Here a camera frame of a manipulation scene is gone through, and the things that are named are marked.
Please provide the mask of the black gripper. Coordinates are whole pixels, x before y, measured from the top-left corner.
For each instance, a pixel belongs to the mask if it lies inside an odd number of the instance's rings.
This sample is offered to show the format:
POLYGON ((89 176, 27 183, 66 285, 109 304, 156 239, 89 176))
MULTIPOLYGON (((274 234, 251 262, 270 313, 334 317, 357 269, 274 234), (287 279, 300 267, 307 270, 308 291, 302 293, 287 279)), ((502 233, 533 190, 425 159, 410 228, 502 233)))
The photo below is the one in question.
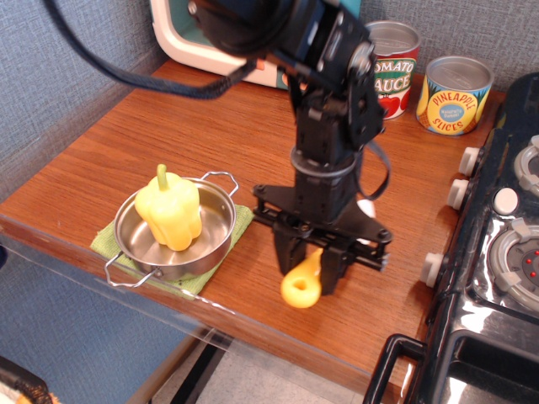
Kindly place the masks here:
POLYGON ((338 177, 296 172, 292 186, 259 184, 256 219, 272 228, 280 272, 287 275, 306 257, 307 245, 321 247, 322 295, 331 295, 348 267, 360 263, 382 271, 392 233, 356 202, 358 175, 338 177))

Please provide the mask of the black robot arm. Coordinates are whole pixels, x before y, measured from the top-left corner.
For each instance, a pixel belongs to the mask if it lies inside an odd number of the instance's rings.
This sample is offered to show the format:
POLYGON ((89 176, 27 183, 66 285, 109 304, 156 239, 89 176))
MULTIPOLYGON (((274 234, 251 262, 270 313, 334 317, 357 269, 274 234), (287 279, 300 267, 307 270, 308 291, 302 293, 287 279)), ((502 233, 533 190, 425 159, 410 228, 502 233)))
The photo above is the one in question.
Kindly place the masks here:
POLYGON ((363 152, 383 131, 368 29, 337 1, 193 1, 203 35, 230 56, 266 60, 288 80, 296 117, 292 186, 257 185, 255 216, 270 226, 280 271, 322 248, 324 295, 353 263, 381 270, 391 232, 357 204, 363 152))

